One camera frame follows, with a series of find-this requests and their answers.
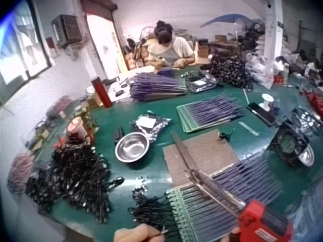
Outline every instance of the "blue umbrella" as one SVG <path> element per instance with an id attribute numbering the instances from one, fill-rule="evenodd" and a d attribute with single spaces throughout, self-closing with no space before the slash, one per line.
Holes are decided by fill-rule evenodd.
<path id="1" fill-rule="evenodd" d="M 237 24 L 244 24 L 244 25 L 252 25 L 253 21 L 246 16 L 243 16 L 241 14 L 227 14 L 227 15 L 222 15 L 220 17 L 217 17 L 215 19 L 212 19 L 205 24 L 202 24 L 200 28 L 215 23 L 215 22 L 223 22 L 223 23 L 237 23 Z"/>

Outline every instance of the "red bottle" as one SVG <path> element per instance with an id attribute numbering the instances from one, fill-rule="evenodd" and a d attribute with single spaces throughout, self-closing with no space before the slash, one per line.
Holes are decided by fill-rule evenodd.
<path id="1" fill-rule="evenodd" d="M 91 83 L 93 87 L 95 88 L 96 93 L 98 94 L 99 98 L 101 99 L 101 102 L 105 107 L 111 107 L 112 102 L 106 93 L 106 90 L 104 88 L 104 85 L 102 84 L 102 81 L 100 80 L 100 77 L 94 77 L 91 80 Z"/>

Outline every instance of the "green table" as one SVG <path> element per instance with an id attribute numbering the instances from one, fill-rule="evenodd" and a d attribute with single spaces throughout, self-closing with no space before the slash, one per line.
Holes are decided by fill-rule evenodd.
<path id="1" fill-rule="evenodd" d="M 197 68 L 198 66 L 186 68 L 179 71 L 178 75 L 184 71 L 196 70 Z M 135 205 L 131 197 L 131 191 L 133 188 L 142 184 L 138 178 L 143 176 L 146 179 L 145 184 L 148 186 L 148 196 L 160 196 L 165 190 L 172 187 L 172 180 L 164 160 L 162 147 L 174 143 L 170 135 L 170 132 L 173 130 L 178 133 L 182 140 L 185 140 L 209 132 L 212 129 L 219 129 L 221 132 L 231 132 L 235 128 L 230 145 L 240 159 L 243 159 L 249 152 L 254 153 L 266 149 L 274 137 L 277 128 L 268 128 L 247 109 L 245 109 L 244 117 L 227 124 L 190 134 L 183 132 L 176 106 L 216 96 L 221 93 L 230 97 L 236 97 L 236 101 L 242 106 L 247 105 L 242 89 L 225 85 L 225 88 L 216 88 L 202 93 L 187 94 L 185 96 L 152 102 L 120 101 L 111 108 L 105 109 L 101 107 L 94 110 L 92 114 L 99 124 L 99 131 L 95 134 L 94 146 L 96 147 L 96 151 L 102 153 L 109 161 L 112 178 L 123 176 L 126 179 L 121 186 L 117 187 L 109 195 L 114 210 L 109 215 L 108 223 L 99 224 L 95 221 L 93 215 L 86 214 L 82 210 L 76 210 L 70 207 L 65 201 L 59 201 L 54 205 L 50 216 L 71 229 L 93 237 L 96 241 L 112 241 L 114 232 L 117 229 L 132 228 L 135 223 L 127 209 Z M 282 107 L 280 116 L 291 111 L 296 106 L 309 108 L 305 97 L 299 96 L 298 90 L 294 88 L 274 86 L 268 91 L 261 86 L 255 85 L 254 90 L 248 93 L 249 101 L 260 103 L 262 101 L 262 93 L 269 93 L 280 103 Z M 173 120 L 159 134 L 157 141 L 151 145 L 150 150 L 142 160 L 135 164 L 119 162 L 115 157 L 115 145 L 113 143 L 113 133 L 116 127 L 121 126 L 125 133 L 132 132 L 133 129 L 129 122 L 137 119 L 139 115 L 147 110 L 152 110 L 157 114 L 170 117 Z M 245 122 L 257 131 L 259 136 L 254 136 L 239 125 L 238 121 Z M 65 127 L 66 124 L 61 125 L 58 133 L 62 134 Z M 40 159 L 45 161 L 49 160 L 51 147 L 55 142 L 56 140 L 53 139 L 45 147 Z M 319 142 L 316 142 L 314 139 L 314 142 L 311 142 L 311 144 L 316 157 L 323 154 L 319 148 Z M 283 183 L 284 192 L 271 205 L 275 210 L 280 212 L 300 196 L 301 191 L 308 187 L 315 174 L 321 169 L 321 164 L 316 159 L 314 167 L 306 172 L 296 173 L 294 170 L 288 168 L 275 153 L 269 156 L 268 162 L 273 172 L 277 175 L 277 178 Z"/>

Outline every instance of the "doorway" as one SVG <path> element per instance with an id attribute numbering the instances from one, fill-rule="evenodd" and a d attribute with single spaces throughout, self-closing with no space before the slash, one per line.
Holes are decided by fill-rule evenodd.
<path id="1" fill-rule="evenodd" d="M 127 71 L 113 22 L 91 14 L 86 19 L 107 77 L 112 79 Z"/>

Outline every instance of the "cooling fan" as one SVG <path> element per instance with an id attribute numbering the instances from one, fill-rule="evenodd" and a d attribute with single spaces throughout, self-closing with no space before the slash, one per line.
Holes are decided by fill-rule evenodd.
<path id="1" fill-rule="evenodd" d="M 292 166 L 311 167 L 314 154 L 309 139 L 289 119 L 283 121 L 271 142 L 278 155 Z"/>

